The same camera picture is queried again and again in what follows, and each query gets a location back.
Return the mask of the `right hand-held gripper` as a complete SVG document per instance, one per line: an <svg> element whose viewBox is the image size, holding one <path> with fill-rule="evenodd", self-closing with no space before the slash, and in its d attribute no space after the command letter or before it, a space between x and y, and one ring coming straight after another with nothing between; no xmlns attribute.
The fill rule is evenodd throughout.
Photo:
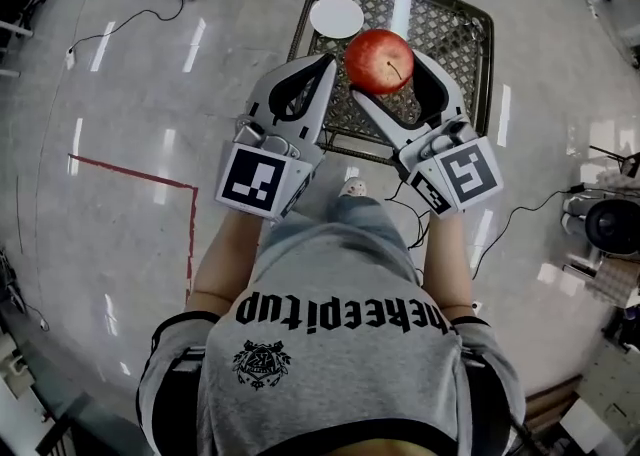
<svg viewBox="0 0 640 456"><path fill-rule="evenodd" d="M413 92L424 123L411 128L357 87L350 88L350 95L377 133L400 150L406 183L431 214L449 217L499 193L503 179L489 139L479 136L464 116L459 85L434 59L418 50L413 56ZM440 126L431 131L430 125Z"/></svg>

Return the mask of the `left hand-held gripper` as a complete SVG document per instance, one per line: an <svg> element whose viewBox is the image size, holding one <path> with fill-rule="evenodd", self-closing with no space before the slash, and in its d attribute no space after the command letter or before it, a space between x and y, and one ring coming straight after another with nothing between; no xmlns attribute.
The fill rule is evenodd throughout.
<svg viewBox="0 0 640 456"><path fill-rule="evenodd" d="M336 60L319 54L289 61L258 80L247 101L249 117L237 120L234 138L223 147L218 203L269 222L289 214L324 159L317 141L336 74ZM277 126L270 131L257 121Z"/></svg>

